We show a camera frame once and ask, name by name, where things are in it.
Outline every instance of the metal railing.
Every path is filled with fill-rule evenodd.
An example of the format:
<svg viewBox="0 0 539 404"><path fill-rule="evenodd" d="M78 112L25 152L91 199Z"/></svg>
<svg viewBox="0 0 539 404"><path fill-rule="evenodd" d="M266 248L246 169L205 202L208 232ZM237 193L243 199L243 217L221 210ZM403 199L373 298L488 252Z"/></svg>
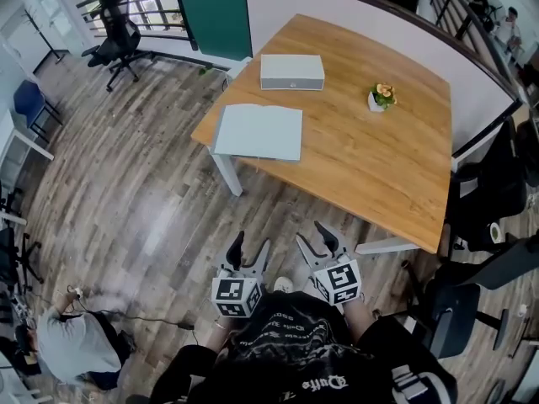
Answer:
<svg viewBox="0 0 539 404"><path fill-rule="evenodd" d="M493 39L466 0L430 0L430 5L435 10L437 27L460 40L505 81L512 82Z"/></svg>
<svg viewBox="0 0 539 404"><path fill-rule="evenodd" d="M126 0L129 19L139 27L142 37L191 40L184 21L181 0ZM106 37L99 0L84 0L77 5L95 37Z"/></svg>

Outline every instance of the black office chair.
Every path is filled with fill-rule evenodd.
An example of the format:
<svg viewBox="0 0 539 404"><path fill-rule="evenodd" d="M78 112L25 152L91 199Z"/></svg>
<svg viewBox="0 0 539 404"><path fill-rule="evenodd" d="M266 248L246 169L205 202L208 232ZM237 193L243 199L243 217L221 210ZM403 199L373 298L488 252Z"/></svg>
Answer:
<svg viewBox="0 0 539 404"><path fill-rule="evenodd" d="M467 241L470 251L485 250L492 243L490 225L503 217L521 213L526 207L526 172L515 152L515 124L502 124L492 146L479 163L466 163L451 176L446 223L451 226L450 253L457 237ZM478 186L460 196L461 185L477 180Z"/></svg>
<svg viewBox="0 0 539 404"><path fill-rule="evenodd" d="M508 310L500 318L478 311L480 287L489 290L517 279L539 267L539 231L530 238L515 239L497 244L497 252L480 264L444 263L435 277L423 288L409 262L403 262L408 271L418 303L408 301L408 309L393 316L407 314L418 325L414 336L436 358L449 358L461 354L476 320L497 331L493 350L497 350L505 334Z"/></svg>
<svg viewBox="0 0 539 404"><path fill-rule="evenodd" d="M2 181L0 181L0 211L6 214L18 215L20 212L13 209L13 202L18 194L22 194L23 190L15 188L12 193L9 193L5 198L3 197Z"/></svg>
<svg viewBox="0 0 539 404"><path fill-rule="evenodd" d="M0 231L0 281L8 286L10 292L13 293L14 287L17 286L20 295L26 293L26 290L32 290L32 286L28 285L27 271L29 271L40 284L43 284L43 279L32 269L29 264L30 254L35 248L41 248L40 242L34 242L30 248L26 248L26 242L30 236L25 233L23 236L23 249L19 255L19 249L15 246L15 232L8 227ZM20 285L18 266L23 270L24 286Z"/></svg>
<svg viewBox="0 0 539 404"><path fill-rule="evenodd" d="M100 16L107 31L107 39L101 46L95 46L83 52L83 57L91 55L88 67L108 66L112 61L120 62L109 68L113 73L107 84L107 91L112 91L112 82L126 68L133 75L133 82L139 78L129 63L140 58L153 59L154 52L140 52L136 48L141 41L141 33L135 23L129 20L129 0L99 0Z"/></svg>

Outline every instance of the table leg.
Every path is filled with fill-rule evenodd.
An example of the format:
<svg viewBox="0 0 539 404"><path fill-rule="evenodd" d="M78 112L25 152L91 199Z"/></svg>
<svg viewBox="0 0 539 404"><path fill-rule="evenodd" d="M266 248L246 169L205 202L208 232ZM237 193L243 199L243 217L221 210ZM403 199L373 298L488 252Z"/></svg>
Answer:
<svg viewBox="0 0 539 404"><path fill-rule="evenodd" d="M219 172L225 179L232 194L235 194L236 196L241 195L243 192L242 185L239 183L239 179L237 179L236 169L234 169L231 157L222 154L211 154L211 157L216 163Z"/></svg>
<svg viewBox="0 0 539 404"><path fill-rule="evenodd" d="M54 160L54 156L52 154L50 154L47 150L44 150L35 142L33 142L32 140L24 136L18 130L14 129L13 134L15 135L15 137L19 138L22 142L24 142L27 146L29 146L30 148L34 148L39 154L41 154L41 156L44 156L48 158L49 160Z"/></svg>
<svg viewBox="0 0 539 404"><path fill-rule="evenodd" d="M0 211L0 220L1 219L12 221L13 223L17 223L18 225L23 225L23 226L26 226L26 223L27 223L25 219L17 217L16 215L6 214L5 212L2 212L2 211Z"/></svg>
<svg viewBox="0 0 539 404"><path fill-rule="evenodd" d="M410 241L401 237L392 237L382 239L380 241L365 242L364 244L358 244L355 247L355 252L358 254L378 254L378 253L392 253L403 252L406 250L415 250L419 248Z"/></svg>

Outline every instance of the desk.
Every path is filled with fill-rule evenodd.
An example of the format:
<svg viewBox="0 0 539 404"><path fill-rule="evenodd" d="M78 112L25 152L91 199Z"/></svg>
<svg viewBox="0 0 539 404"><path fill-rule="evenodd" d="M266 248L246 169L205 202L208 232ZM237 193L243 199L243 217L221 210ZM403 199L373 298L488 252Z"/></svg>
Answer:
<svg viewBox="0 0 539 404"><path fill-rule="evenodd" d="M8 110L6 111L6 114L3 116L3 118L0 120L0 166L2 166L2 163L6 155L8 154L9 146L11 146L11 142L13 141L14 138L20 139L27 146L29 146L30 148L34 148L39 154L48 158L49 160L54 159L54 156L52 154L50 154L48 151L41 148L39 145L33 142L30 138L23 135L20 131L18 131L15 128L15 124L13 122L13 116L11 115L11 112ZM25 219L17 217L16 215L6 214L3 211L0 211L0 220L1 219L9 220L23 226L26 225Z"/></svg>
<svg viewBox="0 0 539 404"><path fill-rule="evenodd" d="M262 53L319 54L326 75L323 91L260 90ZM392 84L398 98L398 104L382 114L367 106L375 82ZM436 252L451 172L447 82L364 36L296 15L231 83L192 138L211 145L221 108L242 103L303 110L299 162L238 160L396 236L361 244L358 253L417 247ZM213 158L239 196L242 187L231 158Z"/></svg>

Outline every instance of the person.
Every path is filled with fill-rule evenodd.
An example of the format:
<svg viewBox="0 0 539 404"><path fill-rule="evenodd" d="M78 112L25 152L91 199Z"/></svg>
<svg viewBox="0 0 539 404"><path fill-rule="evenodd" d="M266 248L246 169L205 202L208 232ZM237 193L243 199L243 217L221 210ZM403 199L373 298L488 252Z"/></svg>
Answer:
<svg viewBox="0 0 539 404"><path fill-rule="evenodd" d="M407 401L396 397L410 391L421 403L456 402L455 379L395 319L375 321L360 299L343 308L344 317L325 300L293 292L280 277L251 318L235 324L221 317L204 347L179 350L149 399L132 396L126 404L400 403ZM393 379L399 370L409 370L406 385ZM441 399L431 384L425 389L425 372L440 380Z"/></svg>
<svg viewBox="0 0 539 404"><path fill-rule="evenodd" d="M507 12L507 16L496 23L496 25L498 25L498 28L494 32L494 37L498 42L500 42L504 49L507 46L513 45L515 42L518 42L518 40L520 39L516 35L516 19L518 18L519 13L512 6L509 7Z"/></svg>
<svg viewBox="0 0 539 404"><path fill-rule="evenodd" d="M132 338L123 331L117 334L102 313L64 316L77 298L76 292L59 298L40 316L36 329L17 326L19 347L27 358L37 358L41 370L64 383L90 391L114 389L134 350Z"/></svg>
<svg viewBox="0 0 539 404"><path fill-rule="evenodd" d="M488 9L488 0L471 0L468 6L481 18Z"/></svg>

